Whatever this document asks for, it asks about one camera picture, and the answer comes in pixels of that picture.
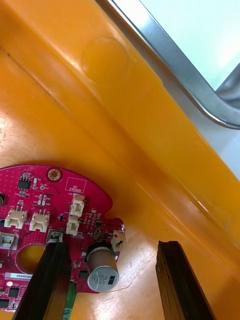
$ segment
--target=metal frame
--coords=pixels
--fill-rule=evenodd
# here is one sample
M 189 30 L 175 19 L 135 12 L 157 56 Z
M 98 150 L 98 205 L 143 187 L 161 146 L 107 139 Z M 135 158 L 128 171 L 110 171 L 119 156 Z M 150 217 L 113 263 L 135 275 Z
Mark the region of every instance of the metal frame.
M 127 38 L 148 48 L 144 58 L 152 59 L 168 71 L 194 105 L 213 122 L 240 130 L 240 108 L 224 101 L 169 37 L 139 0 L 95 0 L 123 31 Z

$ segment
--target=mounting hole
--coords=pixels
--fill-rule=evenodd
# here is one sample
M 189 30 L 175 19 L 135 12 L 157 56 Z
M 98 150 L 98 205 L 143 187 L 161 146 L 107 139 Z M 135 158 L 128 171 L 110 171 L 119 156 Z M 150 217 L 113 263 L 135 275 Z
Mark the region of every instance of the mounting hole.
M 59 181 L 62 178 L 62 174 L 58 169 L 50 169 L 47 173 L 47 177 L 51 181 Z
M 32 275 L 43 253 L 43 245 L 33 244 L 26 246 L 18 254 L 18 266 L 23 272 Z

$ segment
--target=silver capacitor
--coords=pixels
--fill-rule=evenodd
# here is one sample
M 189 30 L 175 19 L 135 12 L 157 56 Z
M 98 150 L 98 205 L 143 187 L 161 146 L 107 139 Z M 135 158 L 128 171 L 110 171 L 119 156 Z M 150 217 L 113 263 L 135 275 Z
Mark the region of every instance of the silver capacitor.
M 119 273 L 113 252 L 99 246 L 87 255 L 88 278 L 87 284 L 96 292 L 112 289 L 119 281 Z

